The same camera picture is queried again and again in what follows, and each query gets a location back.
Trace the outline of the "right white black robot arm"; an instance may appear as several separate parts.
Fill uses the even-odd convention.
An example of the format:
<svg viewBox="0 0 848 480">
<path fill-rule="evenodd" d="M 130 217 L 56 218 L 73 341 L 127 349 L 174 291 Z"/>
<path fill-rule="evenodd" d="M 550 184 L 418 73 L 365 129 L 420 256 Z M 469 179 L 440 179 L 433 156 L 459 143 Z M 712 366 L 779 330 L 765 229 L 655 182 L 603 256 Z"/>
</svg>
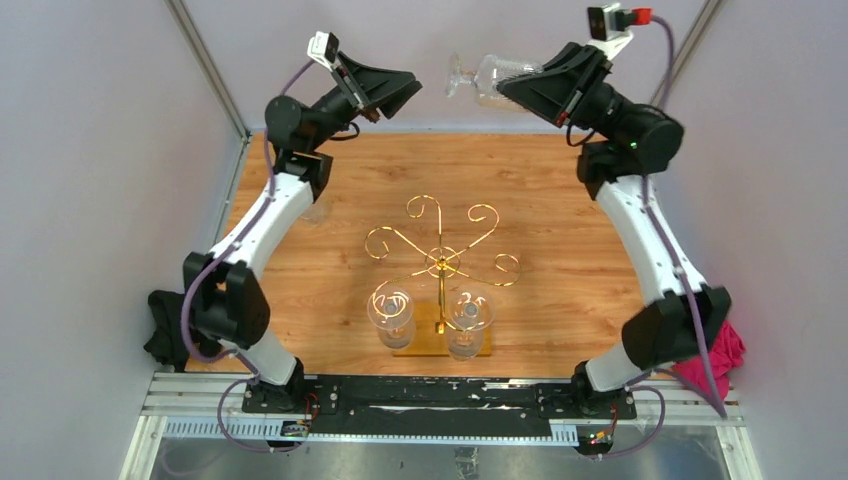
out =
<svg viewBox="0 0 848 480">
<path fill-rule="evenodd" d="M 589 418 L 657 368 L 692 358 L 707 374 L 709 399 L 717 402 L 709 350 L 731 307 L 727 289 L 710 286 L 687 260 L 651 184 L 678 153 L 683 125 L 606 83 L 611 67 L 602 49 L 569 43 L 541 67 L 495 85 L 506 99 L 558 128 L 576 126 L 602 137 L 582 145 L 576 173 L 612 222 L 644 306 L 610 350 L 575 368 L 571 403 Z"/>
</svg>

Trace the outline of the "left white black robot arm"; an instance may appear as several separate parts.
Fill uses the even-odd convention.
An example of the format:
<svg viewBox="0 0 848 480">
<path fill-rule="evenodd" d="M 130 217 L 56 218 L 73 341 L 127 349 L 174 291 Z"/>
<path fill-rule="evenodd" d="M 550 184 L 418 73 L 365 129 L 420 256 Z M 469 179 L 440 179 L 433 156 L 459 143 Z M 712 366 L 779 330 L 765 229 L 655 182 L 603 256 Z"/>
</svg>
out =
<svg viewBox="0 0 848 480">
<path fill-rule="evenodd" d="M 319 64 L 335 82 L 327 93 L 308 105 L 282 90 L 265 108 L 268 180 L 255 203 L 223 240 L 183 263 L 179 344 L 204 363 L 237 358 L 252 374 L 252 395 L 283 413 L 298 411 L 309 395 L 302 361 L 270 329 L 260 278 L 329 182 L 333 159 L 320 147 L 356 137 L 359 117 L 372 123 L 392 118 L 422 88 L 410 71 L 366 66 L 343 53 Z"/>
</svg>

